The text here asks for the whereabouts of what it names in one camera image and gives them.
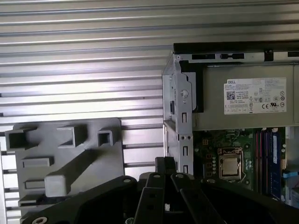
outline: black plastic part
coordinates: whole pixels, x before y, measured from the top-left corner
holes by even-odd
[[[193,112],[202,113],[204,111],[204,69],[205,64],[189,63],[180,61],[181,72],[196,73],[196,109]]]
[[[39,217],[47,217],[47,224],[62,221],[70,224],[84,224],[88,220],[107,220],[123,223],[123,199],[136,192],[137,181],[130,176],[120,176],[100,186],[55,204],[33,216],[22,224],[32,224]]]
[[[202,190],[181,189],[180,193],[196,224],[226,223],[218,214]]]
[[[173,157],[156,157],[156,172],[162,175],[177,172]]]
[[[134,224],[162,224],[164,188],[143,188]]]
[[[154,179],[164,177],[166,182]],[[85,224],[89,220],[122,224],[128,217],[135,217],[134,224],[239,224],[240,220],[242,224],[297,224],[299,219],[296,208],[223,180],[202,180],[200,183],[182,173],[152,173],[147,185],[142,180],[140,187],[143,188],[141,194],[134,178],[121,176],[53,203],[28,216],[23,224],[32,224],[40,217],[47,217],[47,224]],[[47,199],[39,195],[23,198],[21,206],[43,200]],[[165,211],[165,203],[169,203],[169,211]]]
[[[204,54],[215,52],[265,50],[285,51],[299,50],[299,41],[256,41],[256,42],[208,42],[208,43],[175,43],[174,54]]]
[[[179,192],[183,188],[193,188],[190,178],[186,174],[172,174],[171,179],[177,192]]]
[[[165,188],[165,175],[151,173],[146,182],[147,188]]]
[[[199,184],[194,185],[187,175],[180,173],[171,175],[171,179],[196,224],[225,224],[206,195],[199,188]]]

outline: green circuit board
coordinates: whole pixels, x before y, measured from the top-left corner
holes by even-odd
[[[200,158],[200,176],[236,182],[254,189],[254,129],[197,131],[194,156]]]

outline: metal chassis frame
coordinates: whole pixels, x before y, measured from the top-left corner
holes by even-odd
[[[204,69],[240,64],[298,64],[298,49],[299,41],[174,44],[174,51],[162,73],[164,155],[174,157],[178,172],[193,174],[192,127],[196,126],[196,116],[192,113],[204,111]],[[193,57],[196,54],[207,57]],[[294,125],[298,123],[298,116],[294,115]]]

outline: ribbed metal surface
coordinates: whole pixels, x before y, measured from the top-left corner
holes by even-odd
[[[0,0],[0,132],[20,122],[119,117],[126,173],[153,171],[163,156],[161,70],[174,42],[299,38],[298,1],[225,2]],[[14,155],[3,137],[0,146],[0,219],[15,224]]]

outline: white label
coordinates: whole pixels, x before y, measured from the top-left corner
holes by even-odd
[[[277,137],[273,136],[273,163],[277,164]]]
[[[228,79],[224,114],[286,112],[286,78]]]

